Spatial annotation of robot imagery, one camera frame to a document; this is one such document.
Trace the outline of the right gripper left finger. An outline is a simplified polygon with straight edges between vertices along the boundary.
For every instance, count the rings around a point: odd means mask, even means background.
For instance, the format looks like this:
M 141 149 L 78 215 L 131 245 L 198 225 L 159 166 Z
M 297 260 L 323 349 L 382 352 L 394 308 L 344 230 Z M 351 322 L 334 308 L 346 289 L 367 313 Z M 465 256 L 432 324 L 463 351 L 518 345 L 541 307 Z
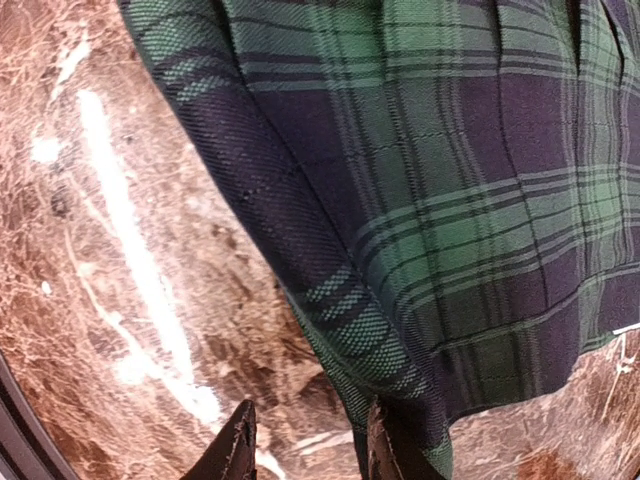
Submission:
M 256 480 L 256 411 L 243 400 L 181 480 Z

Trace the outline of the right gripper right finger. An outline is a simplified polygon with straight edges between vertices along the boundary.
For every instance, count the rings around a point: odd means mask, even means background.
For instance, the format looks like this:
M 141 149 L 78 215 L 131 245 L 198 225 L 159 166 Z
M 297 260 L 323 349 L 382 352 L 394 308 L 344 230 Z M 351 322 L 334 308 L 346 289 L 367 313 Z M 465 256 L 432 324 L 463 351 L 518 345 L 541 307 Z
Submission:
M 408 432 L 376 399 L 368 415 L 367 457 L 373 480 L 437 480 L 440 474 Z

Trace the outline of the dark green plaid garment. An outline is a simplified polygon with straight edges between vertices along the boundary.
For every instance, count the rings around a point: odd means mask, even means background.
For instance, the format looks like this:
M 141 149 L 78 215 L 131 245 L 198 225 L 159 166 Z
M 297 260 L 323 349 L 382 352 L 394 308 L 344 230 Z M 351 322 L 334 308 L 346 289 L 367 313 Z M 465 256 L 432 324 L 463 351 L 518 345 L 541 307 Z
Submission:
M 123 1 L 345 407 L 406 476 L 639 320 L 635 1 Z

